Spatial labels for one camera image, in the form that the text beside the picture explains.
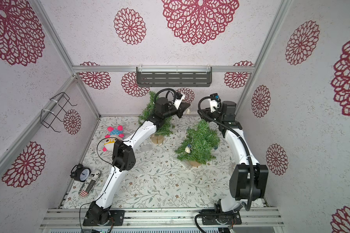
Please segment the clear plastic battery box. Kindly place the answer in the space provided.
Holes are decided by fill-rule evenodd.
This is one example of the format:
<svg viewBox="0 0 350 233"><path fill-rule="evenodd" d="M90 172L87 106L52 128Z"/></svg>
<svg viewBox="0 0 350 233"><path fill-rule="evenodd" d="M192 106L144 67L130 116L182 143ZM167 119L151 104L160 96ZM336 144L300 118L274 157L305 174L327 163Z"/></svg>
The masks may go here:
<svg viewBox="0 0 350 233"><path fill-rule="evenodd" d="M153 148L153 146L152 145L142 145L142 146L140 146L140 150L142 151L142 152L147 152L147 151L151 151L152 150L152 148Z"/></svg>

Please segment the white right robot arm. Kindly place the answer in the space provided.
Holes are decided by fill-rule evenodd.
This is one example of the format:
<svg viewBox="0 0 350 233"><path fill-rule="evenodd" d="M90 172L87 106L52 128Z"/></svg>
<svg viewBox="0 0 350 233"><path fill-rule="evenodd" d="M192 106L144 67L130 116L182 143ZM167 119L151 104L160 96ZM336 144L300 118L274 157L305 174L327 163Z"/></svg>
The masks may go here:
<svg viewBox="0 0 350 233"><path fill-rule="evenodd" d="M269 169L260 164L252 154L243 128L236 120L236 106L235 102L222 101L216 93L198 102L198 114L201 119L218 125L219 131L232 150L236 166L229 180L230 194L214 205L214 212L199 213L194 217L194 221L201 217L217 220L221 216L228 216L232 223L236 224L242 208L250 211L252 202L264 197Z"/></svg>

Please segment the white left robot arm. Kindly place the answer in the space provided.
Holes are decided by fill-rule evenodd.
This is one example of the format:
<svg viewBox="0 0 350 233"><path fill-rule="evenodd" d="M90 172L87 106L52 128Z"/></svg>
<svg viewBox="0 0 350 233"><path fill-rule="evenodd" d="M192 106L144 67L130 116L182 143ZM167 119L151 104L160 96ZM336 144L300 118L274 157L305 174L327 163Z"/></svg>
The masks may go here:
<svg viewBox="0 0 350 233"><path fill-rule="evenodd" d="M153 111L134 134L127 139L115 138L115 142L112 142L112 137L105 139L104 146L107 151L112 152L112 161L108 162L111 165L110 174L99 197L89 203L80 227L114 225L110 208L119 184L136 164L135 149L156 133L169 117L176 115L182 118L183 113L190 107L189 103L183 101L185 97L185 94L171 88L160 90L154 97Z"/></svg>

